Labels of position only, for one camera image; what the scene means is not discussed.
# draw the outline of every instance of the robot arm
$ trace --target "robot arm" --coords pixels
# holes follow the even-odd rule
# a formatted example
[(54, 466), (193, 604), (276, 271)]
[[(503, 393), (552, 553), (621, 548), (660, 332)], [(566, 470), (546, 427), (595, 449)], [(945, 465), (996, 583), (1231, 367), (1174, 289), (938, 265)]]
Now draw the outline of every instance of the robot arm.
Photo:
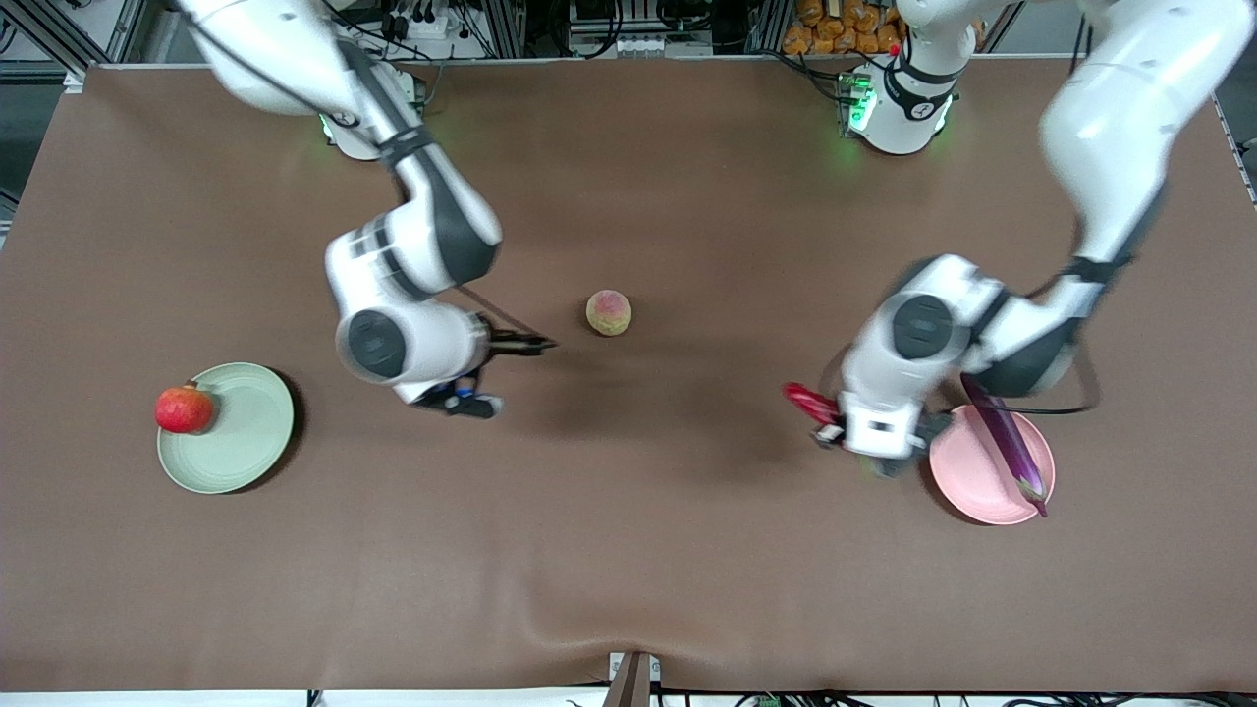
[(326, 253), (341, 312), (336, 346), (349, 371), (407, 404), (494, 416), (500, 400), (479, 392), (481, 367), (553, 342), (434, 299), (489, 270), (502, 230), (410, 104), (400, 83), (409, 77), (337, 36), (304, 0), (181, 3), (228, 91), (264, 111), (323, 114), (342, 151), (378, 159), (398, 186), (400, 206)]
[(843, 360), (838, 406), (848, 450), (886, 460), (923, 453), (940, 431), (923, 419), (923, 399), (958, 367), (1001, 398), (1061, 377), (1080, 327), (1155, 218), (1174, 138), (1253, 30), (1247, 0), (1105, 5), (1095, 19), (1099, 48), (1040, 126), (1048, 166), (1082, 225), (1072, 259), (1042, 304), (959, 255), (910, 268)]

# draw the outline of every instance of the brown table surface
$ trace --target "brown table surface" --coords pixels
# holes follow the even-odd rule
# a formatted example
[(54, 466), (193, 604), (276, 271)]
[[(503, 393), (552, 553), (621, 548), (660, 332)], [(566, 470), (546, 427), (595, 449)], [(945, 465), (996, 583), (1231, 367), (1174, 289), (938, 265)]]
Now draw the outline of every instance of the brown table surface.
[[(507, 233), (479, 289), (562, 341), (491, 366), (484, 423), (333, 352), (323, 248), (392, 205), (378, 166), (207, 72), (92, 72), (0, 254), (0, 688), (569, 684), (640, 648), (686, 688), (1257, 691), (1257, 214), (1212, 106), (1090, 330), (1104, 405), (1040, 420), (1051, 518), (962, 522), (779, 394), (910, 260), (1065, 262), (1063, 73), (975, 63), (894, 159), (774, 63), (450, 69), (432, 131)], [(615, 340), (579, 321), (605, 287)], [(152, 403), (226, 361), (290, 376), (304, 430), (197, 496)]]

